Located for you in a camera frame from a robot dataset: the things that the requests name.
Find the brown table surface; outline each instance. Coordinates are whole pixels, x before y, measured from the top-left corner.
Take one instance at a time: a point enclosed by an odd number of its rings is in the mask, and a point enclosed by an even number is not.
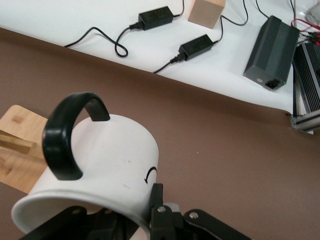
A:
[[[157,181],[182,213],[202,209],[255,240],[319,239],[320,136],[292,129],[281,110],[1,28],[0,89],[0,116],[20,105],[48,117],[70,93],[95,92],[153,134]],[[0,186],[8,211],[19,192]],[[11,220],[0,218],[2,233]]]

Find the white table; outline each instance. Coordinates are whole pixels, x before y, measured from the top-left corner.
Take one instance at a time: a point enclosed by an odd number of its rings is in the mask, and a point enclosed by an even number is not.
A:
[[[249,21],[236,26],[223,21],[224,36],[210,51],[190,60],[168,66],[159,74],[180,82],[207,89],[242,101],[293,111],[293,70],[287,84],[269,91],[242,76],[261,25],[267,20],[257,9],[255,0],[246,0]],[[286,24],[293,19],[289,0],[259,0],[268,16],[274,15]],[[316,0],[298,0],[297,17],[303,17]],[[193,5],[185,0],[182,17],[150,30],[133,30],[120,43],[128,50],[126,58],[116,56],[114,45],[97,32],[71,47],[103,59],[153,72],[178,54],[181,44],[207,34],[220,38],[219,23],[209,29],[188,21]],[[182,0],[0,0],[0,27],[47,42],[64,46],[95,26],[116,39],[123,29],[138,20],[138,14],[168,6],[179,14]],[[235,22],[246,18],[242,0],[227,0],[222,13]]]

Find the white mug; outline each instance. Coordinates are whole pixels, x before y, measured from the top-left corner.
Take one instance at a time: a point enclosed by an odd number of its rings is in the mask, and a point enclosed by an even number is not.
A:
[[[83,108],[90,117],[73,125]],[[48,163],[30,193],[12,208],[17,227],[29,233],[64,209],[102,208],[119,213],[150,237],[150,195],[159,151],[150,132],[136,121],[108,113],[92,92],[73,93],[48,119],[43,132]]]

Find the wooden block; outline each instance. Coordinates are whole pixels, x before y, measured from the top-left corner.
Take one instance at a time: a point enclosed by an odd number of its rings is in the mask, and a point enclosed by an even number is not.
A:
[[[189,22],[212,29],[226,5],[226,0],[195,0]]]
[[[18,105],[11,106],[0,119],[2,135],[15,136],[36,143],[30,145],[28,152],[25,153],[28,155],[22,154],[24,151],[22,148],[17,152],[0,147],[0,182],[29,193],[47,167],[44,159],[33,157],[43,154],[34,151],[39,151],[37,146],[42,145],[42,132],[46,122],[46,118]]]

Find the black mug handle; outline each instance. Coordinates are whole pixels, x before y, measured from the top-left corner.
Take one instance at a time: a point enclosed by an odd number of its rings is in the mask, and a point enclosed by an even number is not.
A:
[[[73,126],[83,108],[94,122],[110,120],[108,110],[98,95],[93,92],[76,92],[59,103],[44,127],[43,154],[59,180],[78,180],[83,175],[71,149]]]

